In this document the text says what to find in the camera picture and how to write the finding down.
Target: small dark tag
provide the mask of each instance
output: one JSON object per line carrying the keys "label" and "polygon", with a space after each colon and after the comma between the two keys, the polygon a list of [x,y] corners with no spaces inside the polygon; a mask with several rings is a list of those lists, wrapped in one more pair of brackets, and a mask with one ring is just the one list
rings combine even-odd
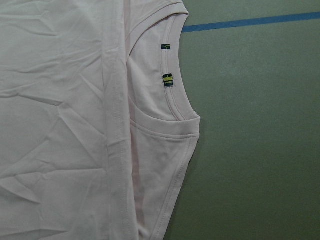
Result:
{"label": "small dark tag", "polygon": [[162,44],[161,45],[161,49],[170,49],[171,48],[171,44]]}
{"label": "small dark tag", "polygon": [[174,78],[171,73],[163,75],[163,82],[165,87],[174,85]]}

